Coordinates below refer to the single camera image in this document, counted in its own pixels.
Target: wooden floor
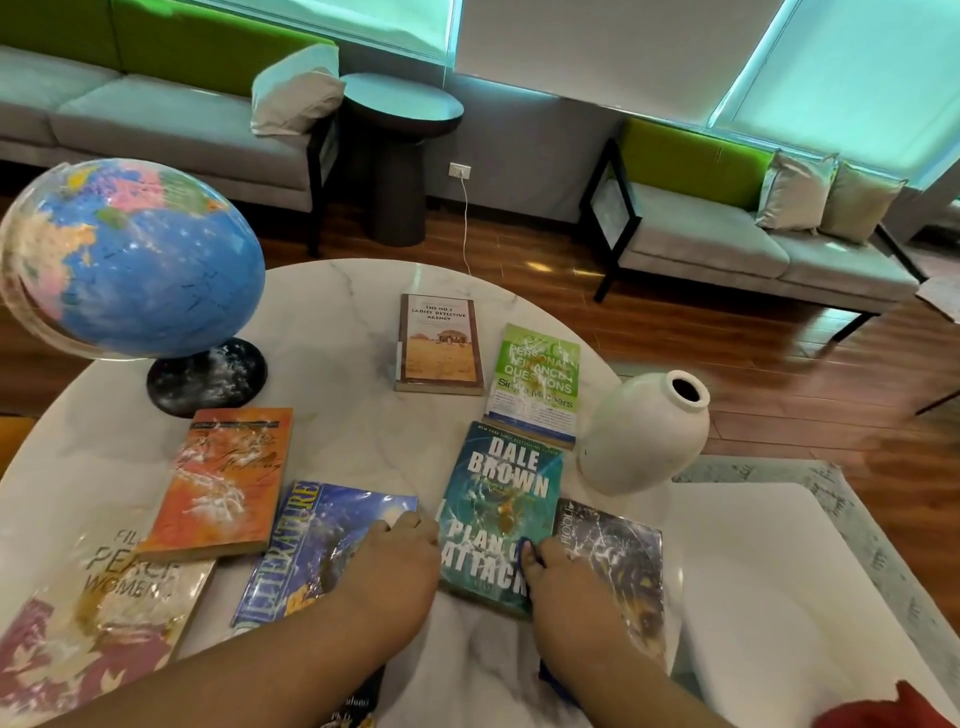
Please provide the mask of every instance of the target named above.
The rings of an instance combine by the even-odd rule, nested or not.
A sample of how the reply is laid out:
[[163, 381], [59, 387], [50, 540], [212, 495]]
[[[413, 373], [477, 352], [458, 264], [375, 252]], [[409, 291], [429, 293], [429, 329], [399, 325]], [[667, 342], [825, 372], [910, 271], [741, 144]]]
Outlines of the wooden floor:
[[[278, 211], [250, 217], [268, 266], [308, 259], [298, 220]], [[465, 271], [463, 219], [430, 213], [427, 227], [423, 244], [388, 249], [364, 237], [354, 210], [335, 206], [322, 251]], [[701, 376], [712, 394], [706, 452], [841, 465], [960, 627], [960, 401], [911, 414], [960, 388], [960, 328], [910, 301], [830, 349], [850, 313], [657, 278], [618, 283], [596, 304], [600, 274], [587, 250], [491, 223], [470, 222], [468, 260], [475, 276], [554, 314], [618, 369], [675, 366]], [[85, 366], [31, 338], [6, 311], [0, 354], [0, 412], [42, 413]]]

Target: wall outlet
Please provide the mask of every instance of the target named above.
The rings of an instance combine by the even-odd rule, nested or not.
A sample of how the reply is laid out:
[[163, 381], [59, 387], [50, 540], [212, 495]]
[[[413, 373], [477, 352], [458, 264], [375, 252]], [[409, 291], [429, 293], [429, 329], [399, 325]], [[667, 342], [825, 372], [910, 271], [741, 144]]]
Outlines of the wall outlet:
[[456, 177], [459, 180], [469, 180], [470, 179], [470, 168], [465, 164], [457, 164], [456, 162], [450, 162], [450, 177]]

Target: vase opening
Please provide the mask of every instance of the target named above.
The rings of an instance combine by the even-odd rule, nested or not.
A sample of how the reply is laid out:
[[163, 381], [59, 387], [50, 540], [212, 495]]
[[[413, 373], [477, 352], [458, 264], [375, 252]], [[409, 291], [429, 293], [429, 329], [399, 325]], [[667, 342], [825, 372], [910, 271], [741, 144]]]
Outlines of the vase opening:
[[670, 382], [670, 385], [673, 387], [673, 391], [683, 397], [685, 400], [690, 402], [700, 401], [700, 392], [698, 392], [697, 388], [686, 379], [674, 379], [672, 382]]

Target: sofa cushion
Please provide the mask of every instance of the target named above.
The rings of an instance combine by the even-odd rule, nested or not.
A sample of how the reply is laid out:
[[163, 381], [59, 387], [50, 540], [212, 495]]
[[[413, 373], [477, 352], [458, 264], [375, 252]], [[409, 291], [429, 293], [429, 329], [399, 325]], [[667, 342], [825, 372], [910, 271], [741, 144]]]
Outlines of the sofa cushion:
[[[786, 253], [746, 210], [632, 184], [642, 220], [628, 250], [769, 279], [786, 270]], [[598, 220], [610, 220], [618, 206], [622, 208], [619, 188], [615, 180], [607, 180], [594, 198], [594, 212]], [[605, 225], [609, 223], [601, 220], [601, 227]]]
[[307, 135], [254, 136], [250, 99], [126, 76], [51, 115], [64, 147], [185, 172], [307, 189]]
[[267, 66], [332, 40], [174, 0], [112, 0], [127, 73], [250, 96]]
[[771, 232], [790, 256], [780, 280], [883, 301], [910, 298], [919, 287], [894, 258], [870, 243], [849, 243], [809, 232]]
[[0, 46], [0, 138], [57, 146], [47, 115], [119, 76], [109, 68]]
[[773, 154], [744, 144], [629, 118], [620, 155], [634, 182], [754, 211]]
[[120, 70], [110, 0], [7, 0], [0, 45]]

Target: window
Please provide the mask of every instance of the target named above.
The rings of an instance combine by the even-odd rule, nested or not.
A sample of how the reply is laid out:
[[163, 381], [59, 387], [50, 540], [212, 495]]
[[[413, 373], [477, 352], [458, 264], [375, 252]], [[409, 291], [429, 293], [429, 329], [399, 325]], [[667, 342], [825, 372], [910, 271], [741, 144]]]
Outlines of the window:
[[446, 63], [459, 0], [193, 0], [202, 5]]
[[960, 2], [785, 0], [709, 125], [925, 185], [960, 158]]

